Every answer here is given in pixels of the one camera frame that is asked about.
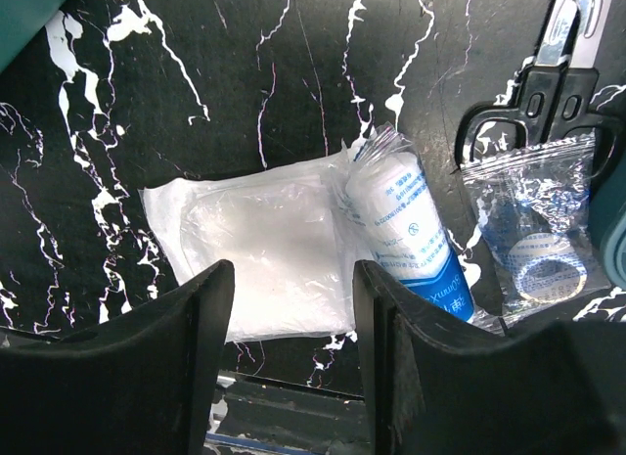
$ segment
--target bandage roll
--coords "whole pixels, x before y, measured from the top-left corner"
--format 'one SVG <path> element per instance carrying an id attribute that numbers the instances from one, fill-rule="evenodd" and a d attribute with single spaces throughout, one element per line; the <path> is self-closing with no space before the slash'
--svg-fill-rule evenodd
<path id="1" fill-rule="evenodd" d="M 564 235 L 528 235 L 511 249 L 507 266 L 517 292 L 528 300 L 574 298 L 587 282 L 587 270 Z"/>
<path id="2" fill-rule="evenodd" d="M 377 261 L 396 279 L 437 275 L 450 247 L 418 158 L 390 154 L 355 171 L 346 185 Z"/>

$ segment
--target clear plastic wrap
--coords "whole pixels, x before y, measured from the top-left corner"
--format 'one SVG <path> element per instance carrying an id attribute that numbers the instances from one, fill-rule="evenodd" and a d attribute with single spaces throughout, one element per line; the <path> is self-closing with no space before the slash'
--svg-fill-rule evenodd
<path id="1" fill-rule="evenodd" d="M 609 286 L 587 232 L 593 136 L 514 150 L 462 169 L 512 325 Z"/>
<path id="2" fill-rule="evenodd" d="M 337 157 L 224 181 L 175 180 L 142 193 L 179 283 L 218 259 L 233 261 L 227 341 L 354 330 L 358 250 L 336 225 L 335 197 L 323 182 Z"/>

